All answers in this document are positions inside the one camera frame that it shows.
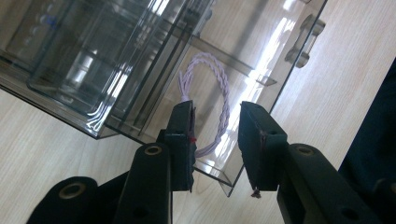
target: clear acrylic container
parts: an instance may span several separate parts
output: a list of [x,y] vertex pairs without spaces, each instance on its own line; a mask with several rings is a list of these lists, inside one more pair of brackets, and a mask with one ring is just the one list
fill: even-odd
[[[210,52],[224,66],[230,85],[229,126],[216,150],[198,158],[195,169],[217,179],[227,196],[243,169],[237,145],[240,104],[250,101],[271,110],[292,68],[304,66],[300,54],[312,48],[312,31],[324,0],[218,1],[206,12],[210,18],[203,30],[182,39],[186,45],[158,93],[155,102],[142,98],[142,107],[131,107],[134,113],[118,119],[114,127],[142,141],[153,141],[166,127],[174,105],[180,102],[177,86],[179,72],[184,73],[193,55]],[[182,28],[175,34],[181,34]],[[223,98],[212,71],[205,65],[194,70],[190,98],[196,106],[195,134],[197,146],[210,144],[217,133]]]
[[[196,170],[227,195],[242,171],[240,103],[271,110],[294,66],[304,66],[326,0],[5,0],[0,86],[93,137],[155,141],[180,102],[175,74],[209,52],[230,84],[230,122]],[[198,148],[214,140],[223,105],[205,66],[194,70]]]
[[1,87],[93,137],[106,135],[105,121],[127,80],[134,88],[127,98],[142,97],[136,89],[156,78],[145,70],[172,45],[172,27],[188,23],[191,10],[198,15],[193,28],[208,4],[202,2],[5,0]]

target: white twisted wire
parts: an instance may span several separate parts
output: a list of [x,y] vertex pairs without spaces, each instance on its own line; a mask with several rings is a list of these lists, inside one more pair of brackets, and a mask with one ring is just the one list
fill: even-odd
[[218,127],[218,132],[216,134],[215,140],[209,144],[208,146],[198,149],[195,151],[195,157],[200,158],[203,156],[206,156],[210,153],[212,153],[217,145],[221,142],[221,137],[225,134],[227,131],[227,126],[228,126],[228,119],[230,117],[230,107],[229,107],[229,87],[228,87],[228,79],[227,75],[224,72],[224,68],[222,67],[221,63],[215,58],[210,53],[206,52],[201,52],[195,54],[188,67],[186,73],[183,75],[181,72],[178,76],[178,87],[181,92],[181,102],[189,101],[189,91],[190,91],[190,86],[192,83],[192,78],[193,78],[193,68],[195,65],[203,63],[206,64],[207,66],[210,67],[210,69],[213,71],[213,73],[216,76],[216,79],[219,82],[219,86],[222,91],[222,95],[224,98],[224,105],[222,107],[222,111],[219,117],[219,127]]

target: wooden table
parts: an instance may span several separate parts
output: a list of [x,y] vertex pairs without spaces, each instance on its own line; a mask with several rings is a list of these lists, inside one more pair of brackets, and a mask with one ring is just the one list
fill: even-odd
[[[330,0],[327,23],[307,66],[295,70],[273,117],[289,142],[319,148],[338,168],[396,56],[394,0]],[[95,141],[0,91],[0,223],[23,223],[67,177],[99,184],[130,168],[139,145],[123,136]],[[231,198],[194,174],[192,193],[174,194],[174,223],[282,223],[275,193],[249,195],[243,173]]]

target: screw hole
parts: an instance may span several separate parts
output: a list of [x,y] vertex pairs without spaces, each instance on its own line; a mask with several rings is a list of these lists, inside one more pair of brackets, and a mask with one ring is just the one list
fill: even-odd
[[85,190],[85,184],[76,182],[65,186],[59,191],[59,197],[62,199],[72,199],[82,194]]
[[350,220],[359,220],[359,215],[355,210],[351,208],[342,208],[341,209],[341,214],[343,214],[344,217],[350,219]]
[[145,153],[149,156],[160,154],[163,151],[160,147],[148,147],[145,149]]
[[301,154],[305,156],[312,156],[314,155],[314,150],[308,147],[297,147],[296,148]]

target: acrylic compartment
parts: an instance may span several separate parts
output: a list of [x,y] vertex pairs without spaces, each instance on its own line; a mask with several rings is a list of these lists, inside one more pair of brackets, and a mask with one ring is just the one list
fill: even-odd
[[100,137],[126,80],[138,85],[147,78],[132,72],[150,67],[174,23],[183,23],[187,8],[199,10],[202,4],[7,0],[2,5],[2,88]]
[[[155,84],[142,87],[148,95],[155,93],[155,100],[141,98],[140,105],[129,105],[134,112],[123,114],[123,119],[113,117],[109,124],[132,138],[154,141],[159,130],[166,127],[173,106],[180,102],[179,72],[185,72],[196,53],[213,54],[228,75],[231,116],[216,150],[197,158],[195,169],[218,180],[230,196],[243,169],[237,145],[240,104],[250,101],[271,110],[300,54],[306,50],[306,40],[312,38],[324,4],[322,0],[217,1],[204,15],[210,19],[202,31],[180,39],[182,28],[176,28],[173,38],[185,46],[180,49],[180,57],[163,73],[166,79],[158,85],[162,88]],[[296,49],[296,57],[287,58]],[[195,68],[189,96],[196,106],[195,135],[198,148],[202,148],[215,138],[223,105],[218,82],[208,67]]]
[[[176,76],[209,52],[230,83],[230,125],[195,169],[229,196],[243,167],[240,103],[270,111],[294,66],[304,66],[326,0],[5,0],[0,84],[95,138],[155,141],[180,102]],[[223,105],[205,66],[194,70],[198,148],[213,141]]]

